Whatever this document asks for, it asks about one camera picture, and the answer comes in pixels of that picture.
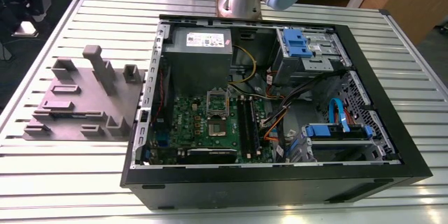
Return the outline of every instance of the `ram slot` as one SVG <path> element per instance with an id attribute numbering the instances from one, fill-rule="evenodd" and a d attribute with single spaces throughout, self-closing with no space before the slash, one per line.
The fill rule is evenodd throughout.
<path id="1" fill-rule="evenodd" d="M 238 101 L 238 109 L 242 154 L 247 158 L 252 158 L 258 154 L 260 147 L 258 119 L 252 100 L 240 97 Z"/>
<path id="2" fill-rule="evenodd" d="M 251 152 L 250 152 L 250 145 L 248 145 L 248 125 L 246 121 L 246 106 L 244 106 L 244 98 L 239 98 L 236 107 L 239 109 L 239 117 L 238 117 L 238 128 L 240 129 L 240 147 L 242 147 L 242 155 L 244 157 L 251 157 Z"/>
<path id="3" fill-rule="evenodd" d="M 246 102 L 247 109 L 250 110 L 250 143 L 251 143 L 251 150 L 254 150 L 254 154 L 259 154 L 258 150 L 260 148 L 260 138 L 259 138 L 259 125 L 258 125 L 258 116 L 255 113 L 255 106 L 254 100 L 248 100 Z"/>

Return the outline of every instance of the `power supply label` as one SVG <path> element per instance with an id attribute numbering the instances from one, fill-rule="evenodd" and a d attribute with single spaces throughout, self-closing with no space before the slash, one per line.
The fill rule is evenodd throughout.
<path id="1" fill-rule="evenodd" d="M 187 47 L 224 47 L 224 34 L 188 33 Z"/>

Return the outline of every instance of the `metal t-slot rail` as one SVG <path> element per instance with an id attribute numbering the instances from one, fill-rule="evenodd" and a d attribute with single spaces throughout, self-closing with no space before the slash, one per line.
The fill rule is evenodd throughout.
<path id="1" fill-rule="evenodd" d="M 150 211 L 120 188 L 126 142 L 26 141 L 58 58 L 83 66 L 100 45 L 115 68 L 150 65 L 159 15 L 215 16 L 215 0 L 74 0 L 0 116 L 0 222 L 48 223 L 447 223 L 447 88 L 396 22 L 376 10 L 263 6 L 263 18 L 348 25 L 398 109 L 434 177 L 352 204 Z"/>

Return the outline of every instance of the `motherboard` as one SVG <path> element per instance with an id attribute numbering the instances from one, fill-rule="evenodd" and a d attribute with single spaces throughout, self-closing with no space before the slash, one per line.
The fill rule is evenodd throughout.
<path id="1" fill-rule="evenodd" d="M 259 136 L 264 101 L 224 92 L 175 98 L 171 130 L 154 134 L 158 164 L 272 162 L 271 143 Z"/>

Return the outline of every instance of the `green circuit board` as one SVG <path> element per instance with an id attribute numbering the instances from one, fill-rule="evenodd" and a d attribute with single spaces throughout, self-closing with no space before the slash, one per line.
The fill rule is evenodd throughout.
<path id="1" fill-rule="evenodd" d="M 220 117 L 207 118 L 207 96 L 176 97 L 170 144 L 166 149 L 159 150 L 159 160 L 163 164 L 176 164 L 175 150 L 179 148 L 228 148 L 239 152 L 238 163 L 272 162 L 271 147 L 262 148 L 262 154 L 256 157 L 247 158 L 242 155 L 236 98 L 230 98 L 228 101 L 211 100 L 210 109 L 223 110 L 226 102 L 230 105 L 230 116 L 223 120 Z M 266 118 L 264 101 L 255 99 L 254 106 L 260 123 L 260 120 Z M 218 127 L 215 121 L 226 126 L 226 136 L 211 136 L 211 132 L 215 132 L 215 127 Z"/>

